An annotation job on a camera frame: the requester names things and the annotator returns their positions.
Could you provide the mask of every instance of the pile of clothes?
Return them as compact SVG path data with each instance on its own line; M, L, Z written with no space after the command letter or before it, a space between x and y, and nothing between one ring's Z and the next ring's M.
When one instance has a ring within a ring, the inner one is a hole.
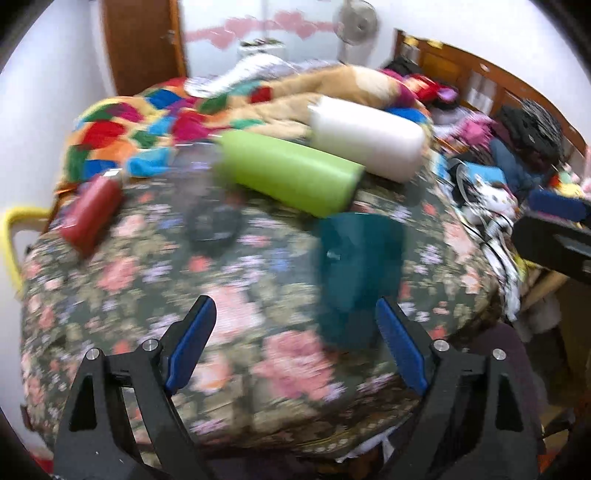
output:
M469 147L457 155L460 160L498 167L519 201L546 184L562 161L558 120L531 100L520 108L504 105L495 119L462 107L447 112L431 108L431 115L437 137Z

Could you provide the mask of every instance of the yellow handle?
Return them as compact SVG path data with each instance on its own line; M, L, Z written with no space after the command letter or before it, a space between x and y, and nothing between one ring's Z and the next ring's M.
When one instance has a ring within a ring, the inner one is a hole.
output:
M12 245L10 231L15 223L24 220L39 220L49 218L51 212L45 208L39 207L13 207L4 213L2 217L2 233L0 235L0 246L4 254L4 261L8 269L8 275L12 284L20 296L22 292L21 268L18 265L17 253Z

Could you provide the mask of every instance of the folded clothes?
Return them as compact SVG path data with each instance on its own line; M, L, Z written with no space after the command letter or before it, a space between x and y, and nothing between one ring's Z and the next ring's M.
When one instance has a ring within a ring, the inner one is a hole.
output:
M521 159L513 155L498 138L491 140L490 148L496 165L505 174L507 186L521 202L527 197L531 189L541 183L543 176L530 173Z

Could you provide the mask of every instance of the blue gripper pad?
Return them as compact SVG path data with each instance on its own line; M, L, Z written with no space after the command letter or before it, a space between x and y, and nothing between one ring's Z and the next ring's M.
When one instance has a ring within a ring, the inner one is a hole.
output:
M549 190L533 190L528 206L536 212L553 215L571 222L582 222L591 213L588 203L582 199L563 197Z
M165 387L171 395L189 383L215 324L216 304L208 298L170 356Z
M431 337L420 324L409 321L398 305L393 307L385 298L377 301L375 318L404 383L424 395L434 370L429 350Z

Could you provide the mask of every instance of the blue towel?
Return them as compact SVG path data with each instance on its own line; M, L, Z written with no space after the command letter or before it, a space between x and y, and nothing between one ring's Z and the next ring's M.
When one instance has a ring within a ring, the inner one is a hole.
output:
M499 167L488 167L486 165L479 165L478 163L472 163L469 161L465 162L465 165L468 169L468 178L470 178L472 183L475 182L475 176L480 175L480 177L487 183L492 184L495 181L500 181L507 185L505 175Z
M150 127L148 127L148 133L152 135L166 135L171 127L173 126L173 122L176 120L173 116L165 116L156 120Z
M168 170L170 147L143 151L127 161L127 171L132 177L153 177Z
M427 122L427 117L423 115L420 111L416 108L386 108L388 113L393 115L401 116L411 122L415 122L416 124L424 124Z

